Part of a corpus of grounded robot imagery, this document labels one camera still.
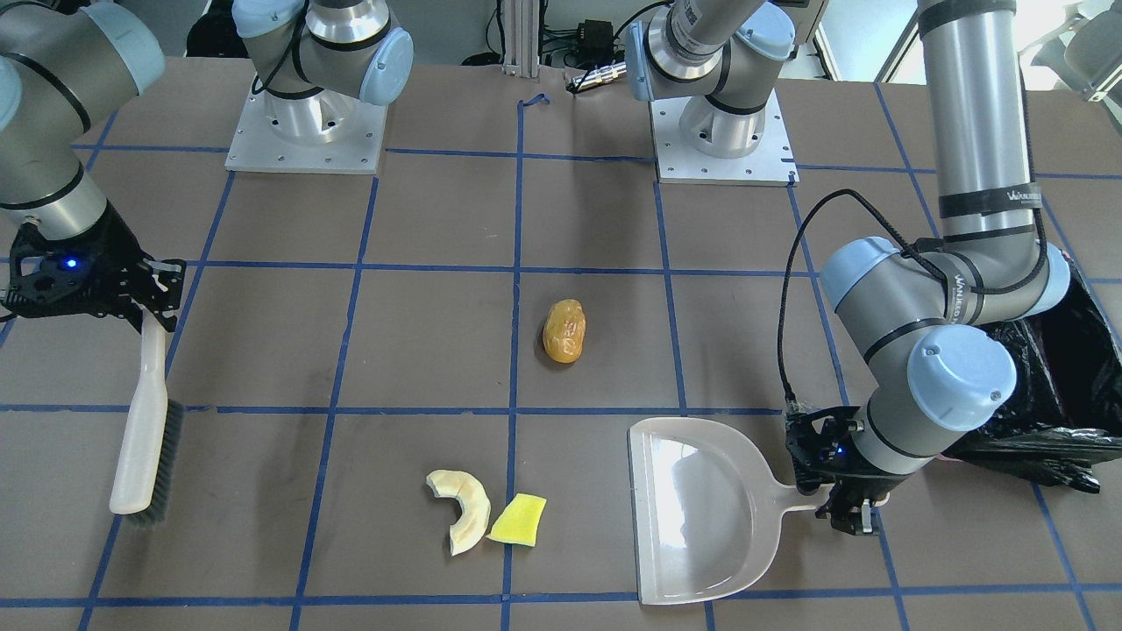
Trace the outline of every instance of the dustpan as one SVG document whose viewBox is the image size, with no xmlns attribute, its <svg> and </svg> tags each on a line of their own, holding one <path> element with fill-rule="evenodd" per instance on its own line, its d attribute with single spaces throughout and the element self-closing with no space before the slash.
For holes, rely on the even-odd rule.
<svg viewBox="0 0 1122 631">
<path fill-rule="evenodd" d="M 767 571 L 790 511 L 824 504 L 775 481 L 760 449 L 703 419 L 632 426 L 632 497 L 640 602 L 696 603 L 745 589 Z"/>
</svg>

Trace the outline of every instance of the dustpan handle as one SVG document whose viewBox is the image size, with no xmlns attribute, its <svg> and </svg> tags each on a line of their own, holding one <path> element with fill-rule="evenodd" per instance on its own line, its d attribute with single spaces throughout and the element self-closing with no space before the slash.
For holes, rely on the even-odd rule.
<svg viewBox="0 0 1122 631">
<path fill-rule="evenodd" d="M 803 495 L 794 486 L 776 484 L 772 487 L 772 500 L 775 502 L 775 506 L 784 513 L 812 511 L 829 500 L 833 487 L 833 484 L 822 485 L 812 495 Z"/>
</svg>

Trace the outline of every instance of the blue tape grid line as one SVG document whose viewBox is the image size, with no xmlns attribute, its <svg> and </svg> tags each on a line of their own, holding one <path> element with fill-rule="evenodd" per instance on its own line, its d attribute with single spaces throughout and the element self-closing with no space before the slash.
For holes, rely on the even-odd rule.
<svg viewBox="0 0 1122 631">
<path fill-rule="evenodd" d="M 514 179 L 514 269 L 511 282 L 511 373 L 508 381 L 511 384 L 507 404 L 509 412 L 506 420 L 506 504 L 514 500 L 515 472 L 517 465 L 518 446 L 518 415 L 515 409 L 518 405 L 518 322 L 519 307 L 522 300 L 522 186 L 525 170 L 525 110 L 540 100 L 542 94 L 530 100 L 530 102 L 518 101 L 516 106 L 517 116 L 517 153 L 515 155 L 515 179 Z M 499 612 L 500 631 L 511 629 L 511 591 L 514 580 L 514 546 L 503 545 L 503 595 L 502 609 Z"/>
<path fill-rule="evenodd" d="M 1084 583 L 1085 593 L 1120 594 L 1122 583 Z M 781 601 L 781 600 L 837 600 L 877 598 L 894 594 L 892 587 L 810 588 L 810 589 L 748 589 L 723 600 L 727 601 Z M 996 585 L 926 585 L 900 587 L 905 597 L 994 595 L 994 594 L 1069 594 L 1067 583 L 1026 583 Z M 0 598 L 3 609 L 94 609 L 121 607 L 291 607 L 300 602 L 302 606 L 394 606 L 394 605 L 495 605 L 503 602 L 503 594 L 403 594 L 403 595 L 331 595 L 305 596 L 151 596 L 151 597 L 99 597 L 90 598 Z M 635 592 L 605 593 L 550 593 L 512 594 L 511 604 L 533 603 L 635 603 Z"/>
<path fill-rule="evenodd" d="M 662 186 L 654 181 L 654 211 L 659 223 L 659 246 L 662 248 L 662 275 L 666 291 L 666 316 L 670 324 L 670 348 L 674 356 L 674 382 L 678 386 L 678 412 L 688 415 L 686 376 L 682 373 L 682 350 L 678 338 L 678 313 L 674 310 L 674 284 L 670 271 L 670 246 L 666 240 L 666 218 L 662 209 Z"/>
<path fill-rule="evenodd" d="M 74 144 L 71 145 L 74 149 L 98 149 L 105 152 L 155 152 L 155 153 L 204 153 L 204 154 L 224 154 L 230 150 L 230 147 L 193 147 L 193 146 L 178 146 L 178 145 L 90 145 L 90 144 Z M 387 153 L 392 154 L 412 154 L 412 155 L 431 155 L 431 156 L 469 156 L 469 157 L 500 157 L 500 158 L 516 158 L 518 156 L 517 152 L 473 152 L 466 149 L 419 149 L 408 147 L 387 147 L 385 149 Z M 654 164 L 655 158 L 652 156 L 582 156 L 582 155 L 571 155 L 571 154 L 539 154 L 539 153 L 523 153 L 522 156 L 526 159 L 560 159 L 560 161 L 574 161 L 574 162 L 638 162 L 646 164 Z M 798 168 L 806 168 L 810 171 L 827 170 L 827 171 L 857 171 L 857 172 L 870 172 L 870 173 L 926 173 L 934 174 L 936 171 L 934 168 L 907 168 L 899 166 L 865 166 L 865 165 L 846 165 L 846 164 L 802 164 L 795 163 Z M 1052 177 L 1057 180 L 1122 180 L 1122 175 L 1113 173 L 1037 173 L 1037 177 Z"/>
<path fill-rule="evenodd" d="M 0 403 L 0 412 L 84 412 L 84 413 L 121 413 L 128 405 L 84 405 L 84 404 L 44 404 L 44 403 Z M 219 414 L 329 414 L 331 408 L 296 406 L 296 405 L 187 405 L 188 412 L 205 412 L 213 410 Z M 416 415 L 459 415 L 479 414 L 505 417 L 512 411 L 522 417 L 642 417 L 656 414 L 675 414 L 680 408 L 347 408 L 337 406 L 338 414 L 352 417 L 416 417 Z M 687 408 L 690 415 L 728 414 L 734 417 L 779 417 L 782 410 L 772 408 Z"/>
<path fill-rule="evenodd" d="M 295 602 L 292 605 L 292 618 L 288 622 L 291 631 L 300 629 L 300 618 L 304 593 L 307 587 L 307 575 L 312 567 L 312 552 L 315 547 L 315 532 L 320 523 L 320 507 L 323 504 L 323 485 L 328 477 L 328 463 L 331 458 L 331 439 L 334 436 L 335 418 L 338 417 L 339 396 L 343 386 L 343 372 L 347 367 L 347 353 L 350 349 L 350 336 L 355 328 L 355 311 L 358 308 L 359 291 L 362 285 L 362 269 L 359 264 L 366 256 L 367 243 L 370 240 L 370 226 L 374 223 L 374 209 L 378 199 L 378 179 L 370 182 L 370 195 L 367 201 L 366 219 L 362 222 L 362 235 L 355 260 L 355 276 L 351 281 L 350 300 L 347 303 L 347 328 L 343 329 L 342 341 L 339 345 L 339 359 L 335 363 L 335 378 L 331 386 L 331 402 L 328 420 L 323 428 L 323 446 L 320 449 L 320 467 L 315 476 L 315 491 L 312 495 L 312 510 L 307 518 L 307 533 L 304 537 L 304 552 L 300 561 L 300 575 L 296 579 Z"/>
<path fill-rule="evenodd" d="M 103 136 L 108 134 L 109 124 L 105 125 L 107 130 L 102 134 Z M 230 190 L 233 188 L 234 174 L 231 172 L 227 177 L 226 188 L 222 191 L 222 196 L 219 200 L 218 209 L 214 211 L 214 219 L 211 221 L 210 232 L 206 235 L 206 241 L 203 245 L 203 252 L 200 254 L 200 260 L 205 264 L 206 257 L 210 255 L 211 247 L 214 244 L 214 237 L 218 235 L 219 225 L 222 221 L 222 214 L 226 211 L 227 201 L 230 199 Z M 176 328 L 175 335 L 172 337 L 172 344 L 169 345 L 167 351 L 167 358 L 165 360 L 165 376 L 171 373 L 172 365 L 175 362 L 175 353 L 178 348 L 180 339 L 183 335 L 183 330 L 186 326 L 187 317 L 191 314 L 191 305 L 194 303 L 195 293 L 199 290 L 199 284 L 202 281 L 202 273 L 205 269 L 205 265 L 201 265 L 196 268 L 194 280 L 192 281 L 191 291 L 187 293 L 187 299 L 183 304 L 183 311 L 181 314 L 182 321 Z M 98 564 L 98 571 L 94 574 L 93 583 L 90 586 L 90 604 L 83 610 L 82 619 L 79 621 L 79 631 L 86 631 L 90 625 L 90 619 L 93 615 L 93 603 L 96 602 L 99 594 L 101 593 L 101 585 L 105 579 L 105 571 L 109 569 L 109 560 L 112 557 L 113 548 L 117 545 L 117 536 L 120 532 L 121 516 L 113 515 L 112 524 L 109 528 L 109 534 L 105 537 L 105 546 L 102 550 L 101 560 Z"/>
<path fill-rule="evenodd" d="M 896 129 L 896 124 L 892 120 L 892 113 L 889 111 L 889 103 L 885 102 L 884 93 L 881 92 L 880 85 L 873 83 L 873 90 L 876 91 L 876 99 L 881 101 L 881 110 L 884 112 L 884 120 L 889 124 L 889 129 L 892 131 L 892 138 L 896 141 L 896 149 L 900 150 L 900 157 L 904 161 L 904 168 L 908 170 L 908 177 L 911 179 L 912 188 L 916 189 L 916 196 L 919 198 L 919 203 L 923 207 L 923 214 L 927 217 L 927 225 L 931 228 L 931 234 L 938 237 L 939 227 L 936 225 L 935 218 L 931 217 L 931 210 L 927 207 L 927 200 L 923 199 L 923 191 L 919 188 L 919 180 L 916 177 L 916 170 L 912 168 L 911 161 L 908 159 L 908 152 L 904 150 L 904 143 L 900 139 L 900 131 Z"/>
<path fill-rule="evenodd" d="M 1040 512 L 1048 524 L 1048 534 L 1051 536 L 1052 543 L 1056 546 L 1056 554 L 1059 556 L 1060 565 L 1064 566 L 1064 574 L 1067 576 L 1068 585 L 1075 594 L 1075 600 L 1079 604 L 1079 612 L 1083 614 L 1083 621 L 1087 625 L 1087 631 L 1095 631 L 1095 621 L 1092 620 L 1091 610 L 1087 609 L 1087 601 L 1083 597 L 1083 587 L 1079 585 L 1079 579 L 1075 576 L 1070 559 L 1067 558 L 1067 549 L 1059 537 L 1059 530 L 1056 529 L 1056 522 L 1051 519 L 1051 511 L 1048 510 L 1048 503 L 1045 501 L 1045 494 L 1040 491 L 1040 485 L 1032 483 L 1032 494 L 1036 496 L 1037 504 L 1040 505 Z"/>
<path fill-rule="evenodd" d="M 101 129 L 101 135 L 98 137 L 98 143 L 93 146 L 93 152 L 90 154 L 90 159 L 85 163 L 86 172 L 93 170 L 96 163 L 98 155 L 101 153 L 101 148 L 105 143 L 105 138 L 109 136 L 110 129 L 113 128 L 113 124 L 117 122 L 117 112 L 109 115 L 105 120 L 105 126 Z M 93 616 L 93 602 L 98 598 L 101 593 L 101 584 L 105 579 L 105 573 L 109 569 L 109 558 L 113 554 L 113 546 L 117 543 L 117 533 L 121 528 L 121 516 L 113 515 L 112 522 L 109 524 L 109 533 L 105 536 L 105 543 L 101 549 L 101 558 L 98 559 L 98 570 L 93 575 L 93 580 L 90 583 L 90 594 L 88 597 L 88 603 L 82 609 L 82 618 L 79 620 L 77 629 L 79 631 L 86 631 L 90 627 L 90 619 Z"/>
<path fill-rule="evenodd" d="M 918 182 L 916 181 L 916 173 L 935 173 L 934 170 L 922 170 L 912 168 L 907 154 L 903 149 L 902 143 L 900 141 L 899 134 L 896 132 L 894 125 L 891 121 L 891 115 L 888 111 L 886 104 L 881 94 L 880 88 L 876 88 L 879 98 L 881 99 L 882 107 L 884 108 L 884 113 L 889 120 L 890 128 L 893 131 L 893 136 L 896 139 L 898 148 L 901 150 L 901 156 L 904 159 L 905 168 L 899 167 L 866 167 L 866 166 L 844 166 L 844 165 L 799 165 L 802 168 L 808 170 L 838 170 L 838 171 L 855 171 L 855 172 L 884 172 L 884 173 L 909 173 L 912 179 L 913 186 L 919 195 L 920 203 L 925 207 L 925 212 L 928 213 L 928 219 L 931 221 L 930 213 L 928 212 L 926 201 L 919 190 Z M 522 106 L 519 104 L 519 119 L 522 118 Z M 186 153 L 224 153 L 226 147 L 163 147 L 163 146 L 129 146 L 129 145 L 105 145 L 104 139 L 109 134 L 109 128 L 112 125 L 116 115 L 110 118 L 107 122 L 105 128 L 102 131 L 101 138 L 96 145 L 75 145 L 75 148 L 92 149 L 93 154 L 88 161 L 88 168 L 92 168 L 96 156 L 101 150 L 141 150 L 141 152 L 186 152 Z M 433 155 L 470 155 L 470 156 L 484 156 L 484 157 L 514 157 L 519 161 L 519 163 L 526 158 L 532 159 L 572 159 L 572 161 L 587 161 L 587 162 L 653 162 L 653 158 L 646 157 L 635 157 L 635 156 L 565 156 L 565 155 L 548 155 L 548 154 L 525 154 L 522 150 L 522 136 L 523 130 L 521 129 L 519 120 L 519 150 L 515 154 L 509 153 L 486 153 L 486 152 L 430 152 L 423 149 L 387 149 L 392 153 L 417 153 L 417 154 L 433 154 Z M 1056 179 L 1079 179 L 1079 180 L 1122 180 L 1122 175 L 1097 175 L 1097 174 L 1056 174 L 1056 173 L 1039 173 L 1039 177 L 1056 177 Z M 229 267 L 334 267 L 334 268 L 347 268 L 355 269 L 356 282 L 352 290 L 357 290 L 360 277 L 360 272 L 362 269 L 403 269 L 403 271 L 453 271 L 453 272 L 507 272 L 507 273 L 603 273 L 603 274 L 663 274 L 668 278 L 668 311 L 672 319 L 671 328 L 672 332 L 675 331 L 673 323 L 673 305 L 672 296 L 670 295 L 671 284 L 670 276 L 672 275 L 747 275 L 747 276 L 780 276 L 781 272 L 775 271 L 690 271 L 690 269 L 670 269 L 669 268 L 669 257 L 665 250 L 665 232 L 664 226 L 660 225 L 660 232 L 662 237 L 663 254 L 664 254 L 664 265 L 663 269 L 600 269 L 600 268 L 519 268 L 516 265 L 511 268 L 506 267 L 488 267 L 488 266 L 410 266 L 410 265 L 379 265 L 379 264 L 361 264 L 356 265 L 348 264 L 319 264 L 319 263 L 270 263 L 270 262 L 208 262 L 206 254 L 209 254 L 210 246 L 213 241 L 214 234 L 217 232 L 218 223 L 221 219 L 222 207 L 224 205 L 224 200 L 229 194 L 230 185 L 232 184 L 232 174 L 230 180 L 228 180 L 226 192 L 223 193 L 223 201 L 220 203 L 219 211 L 215 214 L 215 221 L 212 223 L 211 234 L 209 235 L 206 246 L 204 247 L 204 253 L 202 258 L 197 262 L 196 273 L 194 282 L 192 285 L 192 291 L 188 293 L 187 302 L 184 307 L 183 318 L 185 319 L 190 312 L 190 304 L 192 302 L 194 292 L 197 290 L 200 275 L 204 267 L 206 266 L 229 266 Z M 521 186 L 518 188 L 518 200 L 521 204 Z M 1058 221 L 1050 208 L 1046 210 L 1052 218 L 1054 223 L 1057 227 L 1060 239 L 1064 241 L 1066 249 L 1073 254 L 1074 252 L 1070 244 L 1067 241 L 1066 236 L 1063 234 L 1061 228 L 1059 228 Z M 795 219 L 799 220 L 798 210 L 794 210 Z M 661 223 L 661 208 L 659 208 L 660 223 Z M 369 219 L 370 213 L 368 212 L 368 222 L 365 228 L 365 236 L 369 230 Z M 367 239 L 364 238 L 362 247 L 365 248 Z M 816 277 L 815 272 L 809 273 L 795 273 L 797 276 L 803 277 Z M 1110 283 L 1118 284 L 1122 283 L 1122 278 L 1092 278 L 1091 282 L 1094 283 Z M 812 283 L 816 290 L 816 300 L 819 303 L 820 316 L 824 318 L 824 328 L 827 333 L 828 345 L 831 347 L 831 355 L 835 360 L 835 367 L 839 371 L 839 365 L 836 359 L 836 349 L 834 348 L 833 338 L 829 332 L 828 322 L 825 320 L 825 310 L 822 309 L 821 296 L 818 293 L 817 283 Z M 357 291 L 352 291 L 352 302 L 355 296 L 357 296 Z M 352 321 L 353 312 L 349 312 L 348 317 L 348 332 Z M 2 346 L 3 340 L 7 338 L 8 332 L 11 328 L 11 322 L 6 324 L 0 329 L 0 346 Z M 516 335 L 516 326 L 514 327 L 514 335 Z M 340 349 L 340 366 L 343 365 L 346 353 L 344 346 Z M 171 359 L 173 354 L 169 353 L 168 365 L 171 365 Z M 779 415 L 781 411 L 779 410 L 756 410 L 756 409 L 688 409 L 684 404 L 684 392 L 681 385 L 681 367 L 680 357 L 678 357 L 675 348 L 675 373 L 679 377 L 679 392 L 680 392 L 680 409 L 677 410 L 681 413 L 690 414 L 714 414 L 714 413 L 732 413 L 732 414 L 767 414 L 767 415 Z M 337 372 L 337 378 L 340 378 L 341 374 Z M 839 391 L 845 397 L 845 388 L 843 382 L 839 381 Z M 604 413 L 616 413 L 616 414 L 657 414 L 657 413 L 673 413 L 673 409 L 654 409 L 654 408 L 609 408 L 609 409 L 549 409 L 549 408 L 526 408 L 519 409 L 515 406 L 515 402 L 512 400 L 511 406 L 508 409 L 502 408 L 479 408 L 479 409 L 452 409 L 452 408 L 401 408 L 401 409 L 376 409 L 376 408 L 338 408 L 338 401 L 333 401 L 335 405 L 330 409 L 327 408 L 269 408 L 269 406 L 220 406 L 217 408 L 219 413 L 302 413 L 302 414 L 323 414 L 328 413 L 347 413 L 347 414 L 457 414 L 457 413 L 507 413 L 507 414 L 604 414 Z M 194 410 L 203 410 L 205 406 L 196 406 Z M 0 411 L 75 411 L 75 412 L 122 412 L 127 410 L 127 405 L 0 405 Z M 329 443 L 330 437 L 325 436 L 325 446 Z M 1059 539 L 1058 531 L 1055 529 L 1055 524 L 1051 521 L 1050 514 L 1047 510 L 1047 504 L 1043 501 L 1042 495 L 1038 493 L 1038 501 L 1040 502 L 1041 510 L 1045 513 L 1046 521 L 1049 524 L 1050 531 L 1054 534 L 1054 540 L 1057 545 L 1057 549 L 1061 555 L 1061 559 L 1065 564 L 1065 569 L 1070 573 L 1069 564 L 1066 560 L 1066 554 L 1063 551 L 1063 542 Z M 100 583 L 104 578 L 104 573 L 108 569 L 108 563 L 112 554 L 113 541 L 116 540 L 117 531 L 119 530 L 120 519 L 114 518 L 111 527 L 109 537 L 107 537 L 105 547 L 102 554 L 101 561 L 99 563 L 99 571 L 94 578 L 94 585 L 91 586 L 91 593 L 88 598 L 0 598 L 0 607 L 52 607 L 52 606 L 67 606 L 77 607 L 81 606 L 85 611 L 83 612 L 83 622 L 80 624 L 80 629 L 85 629 L 89 624 L 89 614 L 92 607 L 112 607 L 112 606 L 187 606 L 187 605 L 213 605 L 213 606 L 249 606 L 249 605 L 264 605 L 264 606 L 293 606 L 294 609 L 303 606 L 320 606 L 320 605 L 331 605 L 331 604 L 463 604 L 463 603 L 532 603 L 532 602 L 634 602 L 637 600 L 634 593 L 614 593 L 614 594 L 537 594 L 537 595 L 511 595 L 509 586 L 504 585 L 504 594 L 502 595 L 465 595 L 465 596 L 427 596 L 427 595 L 416 595 L 416 596 L 303 596 L 298 595 L 293 598 L 287 597 L 274 597 L 274 598 L 224 598 L 224 597 L 187 597 L 187 598 L 176 598 L 176 597 L 163 597 L 163 598 L 102 598 L 98 596 L 98 591 L 100 591 Z M 1054 592 L 1073 592 L 1077 593 L 1079 598 L 1080 609 L 1084 613 L 1085 620 L 1088 624 L 1088 629 L 1093 629 L 1093 622 L 1089 619 L 1089 613 L 1086 610 L 1085 602 L 1082 598 L 1079 592 L 1122 592 L 1122 584 L 1079 584 L 1074 578 L 1074 573 L 1069 576 L 1072 582 L 1069 585 L 990 585 L 990 586 L 936 586 L 936 587 L 899 587 L 895 584 L 894 576 L 895 573 L 891 566 L 891 551 L 888 546 L 886 539 L 882 539 L 883 551 L 885 552 L 886 568 L 890 573 L 890 580 L 893 584 L 892 587 L 888 589 L 873 588 L 873 589 L 794 589 L 794 591 L 752 591 L 745 592 L 730 596 L 733 600 L 766 600 L 766 598 L 813 598 L 813 597 L 867 597 L 867 596 L 889 596 L 892 595 L 898 600 L 900 596 L 923 596 L 923 595 L 945 595 L 945 594 L 994 594 L 994 593 L 1054 593 Z M 711 624 L 711 607 L 707 606 L 707 623 Z M 902 621 L 907 629 L 907 621 Z"/>
<path fill-rule="evenodd" d="M 794 195 L 793 176 L 792 176 L 792 182 L 787 186 L 787 195 L 788 200 L 791 203 L 791 213 L 794 217 L 794 227 L 795 229 L 798 229 L 799 227 L 802 226 L 802 213 L 799 212 L 799 201 L 798 199 L 795 199 Z M 808 243 L 806 235 L 803 235 L 802 243 L 800 245 L 802 247 L 802 256 L 803 259 L 806 260 L 807 269 L 811 274 L 815 274 L 813 255 L 810 250 L 810 244 Z M 842 399 L 843 405 L 849 405 L 849 394 L 847 392 L 845 384 L 845 375 L 843 374 L 842 371 L 842 359 L 840 356 L 838 355 L 837 344 L 834 341 L 834 332 L 830 328 L 829 318 L 826 316 L 826 304 L 822 300 L 821 291 L 818 286 L 818 281 L 816 278 L 811 278 L 810 285 L 815 291 L 815 302 L 818 305 L 818 317 L 822 324 L 822 333 L 825 333 L 826 336 L 826 346 L 829 348 L 830 351 L 830 362 L 834 364 L 834 375 L 837 378 L 838 395 Z M 879 514 L 876 516 L 876 520 L 877 522 L 880 522 Z M 881 542 L 881 555 L 884 557 L 884 570 L 889 577 L 892 600 L 896 605 L 896 615 L 900 619 L 900 629 L 901 631 L 911 631 L 911 625 L 908 622 L 908 612 L 904 609 L 903 596 L 900 592 L 900 584 L 896 582 L 896 570 L 894 564 L 892 563 L 892 550 L 889 548 L 889 539 L 885 529 L 883 527 L 883 523 L 881 523 L 881 532 L 879 539 Z"/>
</svg>

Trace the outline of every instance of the light blue joint cap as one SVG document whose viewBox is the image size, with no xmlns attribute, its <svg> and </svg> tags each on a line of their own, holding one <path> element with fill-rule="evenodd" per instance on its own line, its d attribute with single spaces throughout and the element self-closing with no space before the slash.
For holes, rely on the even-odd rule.
<svg viewBox="0 0 1122 631">
<path fill-rule="evenodd" d="M 1072 267 L 1068 266 L 1059 248 L 1048 244 L 1048 283 L 1045 285 L 1045 291 L 1040 294 L 1040 299 L 1037 300 L 1032 309 L 1029 309 L 1022 318 L 1036 316 L 1041 311 L 1048 311 L 1052 307 L 1056 307 L 1067 295 L 1067 287 L 1070 284 Z"/>
<path fill-rule="evenodd" d="M 303 0 L 234 0 L 231 12 L 238 37 L 250 39 L 288 24 L 303 7 Z"/>
<path fill-rule="evenodd" d="M 145 90 L 164 75 L 164 52 L 159 48 L 156 36 L 139 18 L 112 2 L 94 2 L 81 10 L 98 25 L 117 49 L 132 75 L 138 95 L 144 94 Z"/>
<path fill-rule="evenodd" d="M 654 90 L 651 88 L 651 68 L 646 65 L 646 51 L 643 46 L 643 24 L 632 22 L 627 27 L 627 48 L 624 51 L 624 62 L 627 65 L 627 85 L 636 101 L 653 101 Z"/>
<path fill-rule="evenodd" d="M 900 252 L 884 237 L 865 237 L 842 246 L 822 267 L 822 289 L 834 310 L 849 290 L 882 260 Z"/>
<path fill-rule="evenodd" d="M 753 51 L 776 62 L 785 62 L 794 48 L 794 22 L 787 11 L 765 2 L 736 29 Z"/>
<path fill-rule="evenodd" d="M 19 102 L 24 99 L 24 83 L 11 62 L 0 57 L 0 131 L 16 118 Z"/>
<path fill-rule="evenodd" d="M 358 99 L 374 106 L 388 106 L 397 100 L 413 70 L 413 37 L 402 27 L 394 27 L 381 40 L 362 77 Z"/>
<path fill-rule="evenodd" d="M 1013 358 L 981 329 L 945 324 L 908 357 L 908 387 L 927 418 L 949 431 L 982 427 L 1017 387 Z"/>
</svg>

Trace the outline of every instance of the potato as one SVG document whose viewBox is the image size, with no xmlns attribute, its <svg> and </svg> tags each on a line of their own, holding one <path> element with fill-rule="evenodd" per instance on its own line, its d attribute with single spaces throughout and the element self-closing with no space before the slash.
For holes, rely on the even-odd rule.
<svg viewBox="0 0 1122 631">
<path fill-rule="evenodd" d="M 550 308 L 542 329 L 542 346 L 551 359 L 572 364 L 585 349 L 585 309 L 576 300 L 562 300 Z"/>
</svg>

